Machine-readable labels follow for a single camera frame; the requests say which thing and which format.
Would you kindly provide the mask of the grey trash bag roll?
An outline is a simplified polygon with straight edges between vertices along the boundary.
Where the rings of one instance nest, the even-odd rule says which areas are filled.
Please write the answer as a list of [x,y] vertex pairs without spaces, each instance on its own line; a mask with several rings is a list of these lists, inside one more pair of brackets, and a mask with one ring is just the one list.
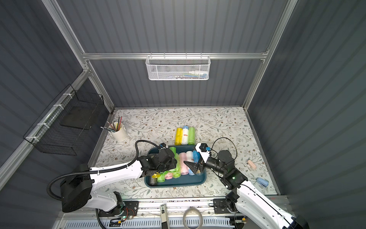
[[150,186],[156,186],[158,184],[157,182],[157,178],[154,178],[154,177],[150,177],[149,179],[149,183],[148,183]]

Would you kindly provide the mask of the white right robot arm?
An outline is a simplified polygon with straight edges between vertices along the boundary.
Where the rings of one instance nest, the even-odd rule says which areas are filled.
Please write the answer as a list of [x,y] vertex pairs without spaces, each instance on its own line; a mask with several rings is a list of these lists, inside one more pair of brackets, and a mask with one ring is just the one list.
[[228,210],[239,212],[251,219],[261,229],[308,229],[308,222],[302,217],[295,217],[286,212],[263,195],[235,167],[234,158],[227,150],[211,156],[211,148],[206,143],[199,143],[195,150],[200,154],[197,163],[186,161],[193,173],[210,169],[216,172],[222,184],[230,190],[225,201]]

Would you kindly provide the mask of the dark green trash bag roll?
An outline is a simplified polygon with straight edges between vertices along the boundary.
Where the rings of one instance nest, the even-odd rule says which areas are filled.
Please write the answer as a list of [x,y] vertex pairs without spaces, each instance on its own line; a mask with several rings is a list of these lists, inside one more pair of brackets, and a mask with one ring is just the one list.
[[169,149],[173,152],[174,156],[176,155],[176,148],[175,147],[169,147]]

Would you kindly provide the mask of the pale green trash bag roll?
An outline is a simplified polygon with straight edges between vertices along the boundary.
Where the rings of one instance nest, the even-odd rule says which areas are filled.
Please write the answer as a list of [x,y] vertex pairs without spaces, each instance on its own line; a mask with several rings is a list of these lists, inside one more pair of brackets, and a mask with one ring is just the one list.
[[176,168],[173,170],[173,178],[179,178],[181,176],[181,166],[180,166],[180,157],[178,154],[174,155],[176,163]]

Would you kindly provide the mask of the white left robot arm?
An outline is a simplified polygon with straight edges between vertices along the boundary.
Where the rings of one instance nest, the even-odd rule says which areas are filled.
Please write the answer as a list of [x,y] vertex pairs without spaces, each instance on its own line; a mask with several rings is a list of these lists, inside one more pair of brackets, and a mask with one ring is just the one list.
[[174,152],[166,144],[153,144],[158,153],[141,156],[139,143],[141,140],[134,144],[136,154],[132,161],[102,168],[81,164],[73,172],[51,180],[46,188],[47,194],[62,203],[64,213],[86,207],[114,216],[124,214],[126,206],[121,194],[102,191],[102,187],[121,180],[161,174],[177,165]]

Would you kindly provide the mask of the light green trash bag roll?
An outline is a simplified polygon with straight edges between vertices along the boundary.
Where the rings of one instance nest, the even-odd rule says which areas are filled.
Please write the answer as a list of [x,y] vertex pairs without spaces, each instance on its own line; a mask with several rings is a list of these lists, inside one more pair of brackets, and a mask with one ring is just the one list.
[[195,145],[195,128],[189,127],[188,129],[188,145]]

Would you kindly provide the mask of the yellow trash bag roll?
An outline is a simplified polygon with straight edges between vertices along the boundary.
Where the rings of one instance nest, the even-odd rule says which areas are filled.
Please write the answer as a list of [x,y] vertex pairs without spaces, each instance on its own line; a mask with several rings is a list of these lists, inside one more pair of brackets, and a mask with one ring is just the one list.
[[175,145],[181,145],[182,144],[182,134],[183,134],[183,129],[182,128],[177,128],[176,130],[176,134],[175,134],[175,141],[174,144]]
[[159,173],[155,173],[152,175],[152,178],[159,178],[161,175]]

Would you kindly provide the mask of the white blue trash bag roll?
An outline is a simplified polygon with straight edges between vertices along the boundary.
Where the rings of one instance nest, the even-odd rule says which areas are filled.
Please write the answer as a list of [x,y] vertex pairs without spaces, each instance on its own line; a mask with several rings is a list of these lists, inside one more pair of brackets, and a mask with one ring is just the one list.
[[189,134],[189,127],[188,126],[183,126],[183,129],[182,129],[182,145],[187,145],[188,144],[188,134]]

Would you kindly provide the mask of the pink trash bag roll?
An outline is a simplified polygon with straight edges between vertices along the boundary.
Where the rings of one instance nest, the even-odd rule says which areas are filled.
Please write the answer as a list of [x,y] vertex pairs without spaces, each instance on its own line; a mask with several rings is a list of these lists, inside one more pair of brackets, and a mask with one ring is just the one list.
[[186,153],[185,152],[180,153],[179,158],[180,158],[181,175],[187,175],[189,173],[189,168],[185,164],[185,161],[187,161]]
[[169,180],[169,179],[172,179],[173,178],[173,173],[172,172],[167,172],[166,174],[165,174],[165,179],[166,180]]

